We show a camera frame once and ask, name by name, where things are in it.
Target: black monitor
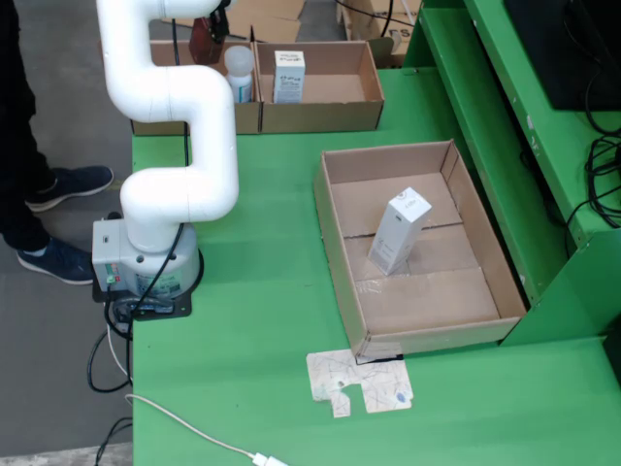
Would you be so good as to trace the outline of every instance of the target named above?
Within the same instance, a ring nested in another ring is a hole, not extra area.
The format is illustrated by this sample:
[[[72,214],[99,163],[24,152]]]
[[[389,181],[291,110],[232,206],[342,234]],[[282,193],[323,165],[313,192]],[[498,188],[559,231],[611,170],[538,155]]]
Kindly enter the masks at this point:
[[[552,107],[621,110],[617,0],[505,0],[507,11]]]

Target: concrete floor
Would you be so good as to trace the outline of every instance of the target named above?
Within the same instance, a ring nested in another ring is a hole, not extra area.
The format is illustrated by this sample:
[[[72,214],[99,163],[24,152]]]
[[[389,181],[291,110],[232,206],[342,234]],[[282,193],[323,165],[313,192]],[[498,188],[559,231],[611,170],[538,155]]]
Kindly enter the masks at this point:
[[[52,166],[105,164],[116,173],[117,183],[108,191],[41,215],[52,235],[90,250],[92,222],[120,209],[120,182],[131,167],[130,126],[104,84],[95,2],[16,0],[16,5],[26,73],[38,99],[32,125],[41,151]],[[308,0],[298,40],[344,40],[335,17],[332,0]],[[170,26],[154,22],[151,35],[167,39]],[[180,31],[181,38],[187,36],[188,30]],[[88,287],[22,269],[1,241],[0,263],[0,457],[99,445],[118,418],[131,416],[122,394],[100,395],[86,385],[86,359],[104,329],[102,307],[92,302]],[[122,381],[106,348],[98,355],[96,381]],[[129,464],[129,450],[120,448],[125,454],[107,464]],[[92,464],[87,454],[0,464]]]

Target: white box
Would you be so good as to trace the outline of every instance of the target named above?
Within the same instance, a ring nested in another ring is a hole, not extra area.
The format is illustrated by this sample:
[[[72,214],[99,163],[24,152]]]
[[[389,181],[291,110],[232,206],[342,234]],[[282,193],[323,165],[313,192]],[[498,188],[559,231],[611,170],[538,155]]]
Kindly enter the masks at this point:
[[[275,104],[300,104],[304,92],[306,63],[302,51],[276,50]]]
[[[369,259],[384,275],[408,259],[430,212],[431,205],[411,187],[388,203],[369,251]]]

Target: person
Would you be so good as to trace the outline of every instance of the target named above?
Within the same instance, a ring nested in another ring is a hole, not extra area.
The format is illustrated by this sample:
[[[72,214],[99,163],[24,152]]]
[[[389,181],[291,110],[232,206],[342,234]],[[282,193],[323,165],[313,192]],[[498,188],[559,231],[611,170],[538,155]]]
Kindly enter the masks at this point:
[[[52,238],[35,214],[103,191],[114,173],[101,166],[50,169],[38,151],[30,128],[35,96],[19,50],[18,22],[14,0],[0,0],[0,233],[26,269],[90,284],[90,254]]]

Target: blue sneaker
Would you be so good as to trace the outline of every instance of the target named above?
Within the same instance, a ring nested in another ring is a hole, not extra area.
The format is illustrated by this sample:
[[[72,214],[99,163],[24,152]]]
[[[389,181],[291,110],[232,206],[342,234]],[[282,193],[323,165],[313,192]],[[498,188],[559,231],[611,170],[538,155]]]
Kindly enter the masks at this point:
[[[28,270],[51,275],[68,284],[93,283],[90,253],[67,245],[54,238],[41,257],[17,251],[17,260]]]
[[[84,167],[76,170],[52,168],[56,183],[46,191],[26,196],[26,205],[32,212],[48,211],[70,197],[91,196],[103,191],[114,181],[108,167]]]

